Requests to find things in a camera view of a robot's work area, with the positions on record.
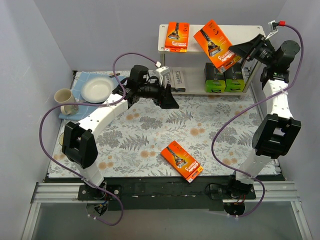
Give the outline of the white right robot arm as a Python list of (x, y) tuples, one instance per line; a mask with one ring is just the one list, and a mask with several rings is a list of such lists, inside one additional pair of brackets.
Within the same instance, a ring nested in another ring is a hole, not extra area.
[(231, 175), (227, 195), (237, 199), (250, 193), (254, 178), (272, 160), (285, 156), (296, 139), (302, 124), (294, 119), (285, 88), (289, 86), (289, 66), (300, 46), (293, 40), (275, 49), (262, 34), (252, 40), (233, 45), (231, 50), (246, 60), (264, 64), (260, 82), (267, 101), (267, 114), (252, 139), (252, 150), (239, 170)]

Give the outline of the orange Gillette razor box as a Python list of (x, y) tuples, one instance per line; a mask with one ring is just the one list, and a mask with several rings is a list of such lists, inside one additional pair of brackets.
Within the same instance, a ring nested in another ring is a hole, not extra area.
[(193, 37), (211, 63), (221, 73), (224, 73), (242, 59), (229, 50), (232, 43), (213, 19), (197, 31)]
[(172, 141), (160, 154), (188, 183), (204, 170), (201, 164), (176, 141)]
[(187, 22), (169, 22), (165, 37), (166, 52), (186, 53), (188, 49), (190, 24)]

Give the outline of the white two-tier shelf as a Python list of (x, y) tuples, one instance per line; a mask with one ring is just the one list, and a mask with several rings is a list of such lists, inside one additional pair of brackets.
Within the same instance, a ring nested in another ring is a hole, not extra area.
[[(173, 92), (174, 95), (209, 95), (205, 92), (204, 76), (204, 67), (209, 58), (193, 37), (202, 27), (199, 24), (190, 25), (187, 52), (177, 53), (165, 51), (168, 25), (159, 26), (157, 50), (160, 62), (170, 68), (180, 67), (185, 80), (185, 92)], [(259, 34), (265, 34), (260, 25), (221, 25), (220, 28), (234, 45), (248, 42)]]

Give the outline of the grey Harry's razor box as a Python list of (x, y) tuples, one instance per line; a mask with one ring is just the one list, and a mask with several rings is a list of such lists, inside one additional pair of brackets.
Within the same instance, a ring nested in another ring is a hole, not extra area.
[(176, 86), (175, 86), (172, 70), (170, 70), (168, 72), (168, 74), (165, 75), (164, 80), (165, 80), (165, 85), (170, 84), (171, 91), (175, 92), (176, 91)]

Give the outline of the black green razor box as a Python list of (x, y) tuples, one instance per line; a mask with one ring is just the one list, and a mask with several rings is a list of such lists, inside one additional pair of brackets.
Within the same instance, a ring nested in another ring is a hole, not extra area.
[(211, 62), (206, 62), (204, 67), (204, 90), (207, 93), (223, 93), (226, 88), (225, 75)]
[(224, 72), (225, 91), (241, 93), (245, 88), (245, 81), (240, 63), (236, 63)]

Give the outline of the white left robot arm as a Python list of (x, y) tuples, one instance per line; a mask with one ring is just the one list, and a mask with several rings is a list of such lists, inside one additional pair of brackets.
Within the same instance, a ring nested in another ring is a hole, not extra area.
[(95, 163), (98, 157), (98, 136), (116, 117), (141, 98), (153, 100), (161, 109), (179, 108), (172, 95), (171, 85), (166, 82), (169, 72), (167, 66), (157, 68), (155, 81), (150, 82), (149, 69), (143, 65), (134, 65), (129, 77), (113, 88), (102, 106), (77, 123), (68, 122), (65, 125), (62, 153), (75, 163), (85, 183), (86, 192), (95, 200), (101, 200), (107, 195), (107, 184)]

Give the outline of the white H razor box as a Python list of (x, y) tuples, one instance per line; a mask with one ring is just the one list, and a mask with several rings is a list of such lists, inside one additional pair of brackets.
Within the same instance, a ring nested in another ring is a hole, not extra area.
[(175, 91), (177, 93), (186, 91), (185, 78), (181, 67), (172, 68), (173, 81), (175, 85)]

